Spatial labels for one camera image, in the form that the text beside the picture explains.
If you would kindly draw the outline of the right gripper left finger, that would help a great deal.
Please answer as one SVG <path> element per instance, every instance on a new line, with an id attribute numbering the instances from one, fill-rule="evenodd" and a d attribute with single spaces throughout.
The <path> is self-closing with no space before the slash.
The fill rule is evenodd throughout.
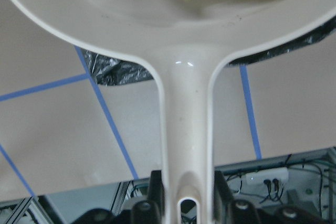
<path id="1" fill-rule="evenodd" d="M 135 203 L 130 210 L 114 215 L 108 210 L 95 208 L 78 218 L 79 223 L 162 223 L 164 215 L 164 187 L 160 170 L 151 171 L 145 200 Z"/>

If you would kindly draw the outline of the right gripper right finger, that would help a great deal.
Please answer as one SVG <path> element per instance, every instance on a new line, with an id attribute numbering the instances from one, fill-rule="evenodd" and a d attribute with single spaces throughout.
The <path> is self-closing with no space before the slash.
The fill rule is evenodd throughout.
<path id="1" fill-rule="evenodd" d="M 271 215 L 253 203 L 236 199 L 221 171 L 214 174 L 214 217 L 217 223 L 327 223 L 296 205 L 280 205 Z"/>

